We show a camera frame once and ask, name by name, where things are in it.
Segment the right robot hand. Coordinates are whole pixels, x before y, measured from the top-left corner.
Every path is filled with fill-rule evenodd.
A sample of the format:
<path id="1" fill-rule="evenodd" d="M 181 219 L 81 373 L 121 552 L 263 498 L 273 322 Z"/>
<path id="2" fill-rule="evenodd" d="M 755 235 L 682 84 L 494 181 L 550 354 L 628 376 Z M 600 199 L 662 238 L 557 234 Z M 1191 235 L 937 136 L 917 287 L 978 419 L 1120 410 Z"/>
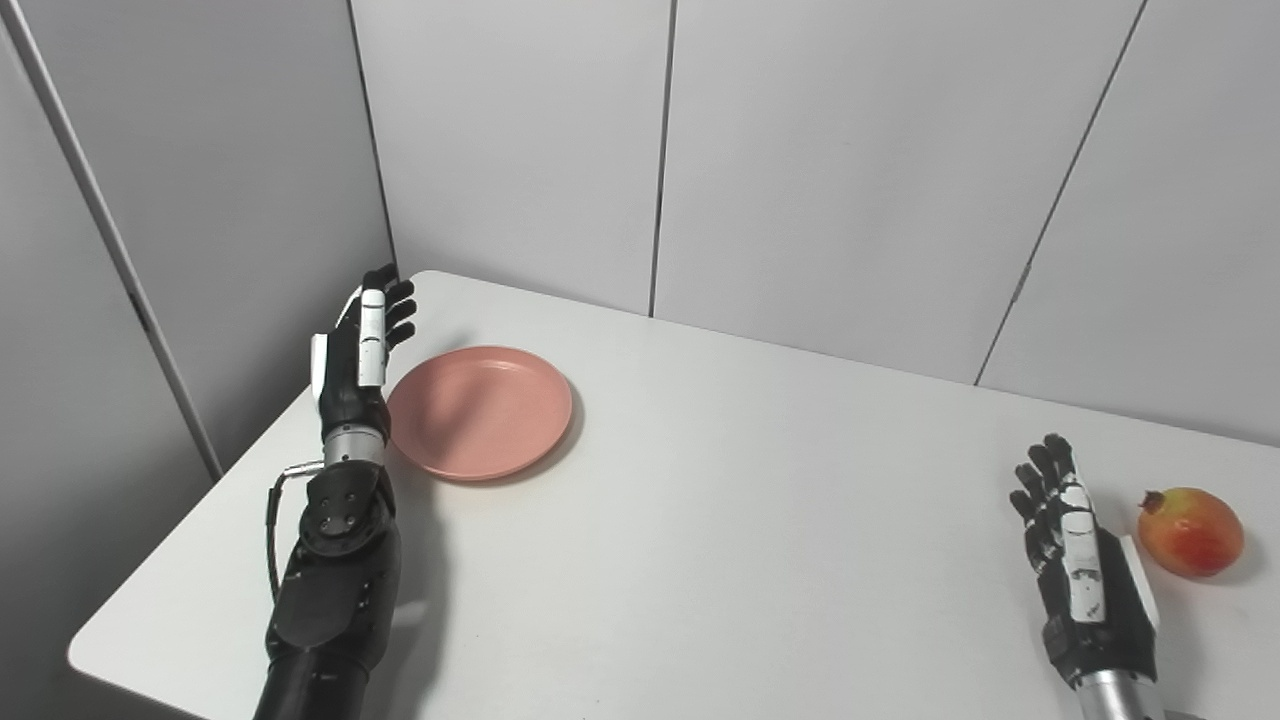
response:
<path id="1" fill-rule="evenodd" d="M 1103 671 L 1156 682 L 1158 614 L 1132 539 L 1100 524 L 1064 437 L 1047 434 L 1027 456 L 1009 500 L 1044 607 L 1050 664 L 1070 687 Z"/>

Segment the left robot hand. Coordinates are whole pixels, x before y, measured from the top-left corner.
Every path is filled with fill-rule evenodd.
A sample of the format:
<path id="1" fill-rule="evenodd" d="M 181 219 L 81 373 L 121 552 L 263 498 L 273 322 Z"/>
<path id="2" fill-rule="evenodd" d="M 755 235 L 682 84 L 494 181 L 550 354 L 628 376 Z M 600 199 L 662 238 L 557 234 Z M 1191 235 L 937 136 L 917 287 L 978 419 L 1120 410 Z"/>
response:
<path id="1" fill-rule="evenodd" d="M 394 263 L 366 272 L 334 327 L 312 337 L 311 389 L 323 438 L 357 427 L 390 438 L 383 387 L 390 354 L 416 333 L 413 292 Z"/>

